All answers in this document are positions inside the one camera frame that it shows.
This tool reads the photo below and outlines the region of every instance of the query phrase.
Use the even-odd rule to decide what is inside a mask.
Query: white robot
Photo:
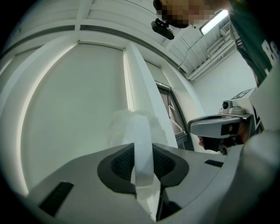
[[[254,94],[268,93],[265,89],[272,88],[272,77],[279,80],[278,71]],[[279,88],[274,86],[269,92],[275,95]],[[206,149],[222,154],[152,143],[147,122],[140,116],[131,121],[127,133],[133,141],[134,132],[146,130],[143,138],[76,158],[40,182],[27,198],[19,199],[45,223],[234,223],[261,203],[280,167],[279,110],[259,109],[265,131],[252,136],[260,122],[253,114],[258,105],[254,103],[248,114],[246,106],[237,107],[242,101],[243,97],[225,101],[218,115],[188,123],[189,131],[203,138]],[[279,104],[280,100],[274,102],[274,109]],[[243,119],[250,126],[249,139],[238,145],[235,136]],[[274,128],[269,127],[269,119],[274,119]],[[232,144],[225,145],[228,138]],[[133,168],[135,184],[131,182]],[[138,190],[151,185],[154,174],[160,182],[155,220],[137,200]]]

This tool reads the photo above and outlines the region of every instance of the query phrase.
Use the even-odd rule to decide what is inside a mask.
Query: fluorescent light
[[[206,23],[202,29],[201,32],[203,35],[208,33],[213,27],[215,27],[219,22],[221,22],[223,19],[225,19],[228,16],[227,10],[222,10],[220,13],[215,15],[213,19],[211,19],[208,23]]]

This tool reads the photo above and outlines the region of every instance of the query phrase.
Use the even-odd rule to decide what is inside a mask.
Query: ceiling pipe
[[[227,57],[229,57],[234,51],[230,52],[229,54],[227,54],[226,56],[222,56],[222,60],[220,60],[215,66],[219,65],[220,63],[222,63]],[[210,72],[215,66],[213,66],[212,68],[210,68],[209,70],[207,70],[206,72],[201,72],[202,75],[198,75],[196,78],[195,78],[195,81],[198,81],[200,78],[202,78],[203,76],[205,76],[208,72]]]
[[[209,52],[209,57],[211,57],[223,44],[225,43],[224,40],[222,40],[216,47],[214,47],[210,52]]]
[[[231,35],[227,35],[227,37],[225,38],[225,42],[227,42],[227,41],[229,41],[230,40],[230,38],[231,38]]]
[[[198,77],[201,72],[203,72],[205,69],[207,69],[213,62],[215,62],[220,54],[226,53],[232,46],[234,46],[235,42],[233,40],[230,40],[226,42],[219,50],[217,50],[206,62],[202,64],[197,70],[195,70],[189,77],[187,77],[188,80],[194,80],[196,77]]]
[[[207,49],[207,53],[209,55],[209,52],[211,50],[213,50],[219,43],[221,43],[223,41],[223,38],[221,37],[220,39],[218,39],[214,44],[212,44],[208,49]]]

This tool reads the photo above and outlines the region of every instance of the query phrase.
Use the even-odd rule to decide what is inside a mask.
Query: black panel
[[[214,161],[214,160],[207,160],[204,163],[212,165],[212,166],[217,166],[217,167],[222,167],[223,166],[223,162],[218,162],[218,161]]]
[[[219,145],[221,144],[221,139],[219,138],[208,138],[202,137],[203,139],[203,147],[205,150],[212,150],[215,152],[219,151]]]
[[[175,202],[169,201],[165,188],[161,185],[156,220],[159,221],[164,218],[167,218],[168,216],[173,215],[179,210],[181,210],[181,207]]]
[[[61,182],[50,195],[41,203],[40,209],[51,216],[55,216],[58,209],[73,188],[72,183]]]
[[[135,185],[130,182],[134,167],[134,144],[104,158],[97,167],[102,183],[112,191],[136,195]]]
[[[230,134],[237,134],[238,130],[239,130],[239,126],[240,126],[240,123],[233,123],[232,124],[232,130],[229,132]]]
[[[220,135],[228,135],[229,134],[229,128],[231,124],[223,124],[222,128],[220,130]]]
[[[153,145],[154,173],[163,187],[179,185],[189,172],[189,164],[181,157]]]

